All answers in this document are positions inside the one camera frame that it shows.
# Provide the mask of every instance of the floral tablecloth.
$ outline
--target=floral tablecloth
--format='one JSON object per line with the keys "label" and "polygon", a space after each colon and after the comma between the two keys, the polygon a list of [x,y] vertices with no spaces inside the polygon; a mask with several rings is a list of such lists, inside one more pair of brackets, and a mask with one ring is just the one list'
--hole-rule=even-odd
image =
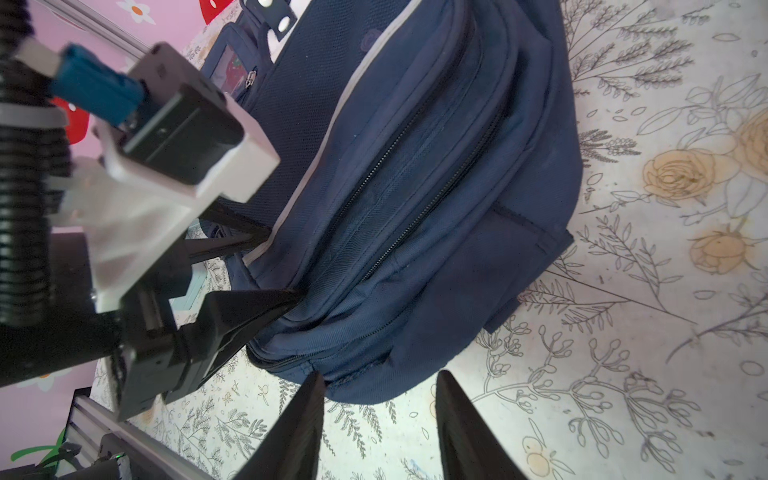
{"label": "floral tablecloth", "polygon": [[[530,478],[768,478],[768,3],[699,4],[561,0],[576,242],[447,367]],[[206,288],[228,287],[206,268]],[[101,401],[104,385],[100,369]],[[241,353],[133,421],[230,478],[296,388]],[[319,476],[441,478],[434,417],[434,378],[382,405],[327,402]]]}

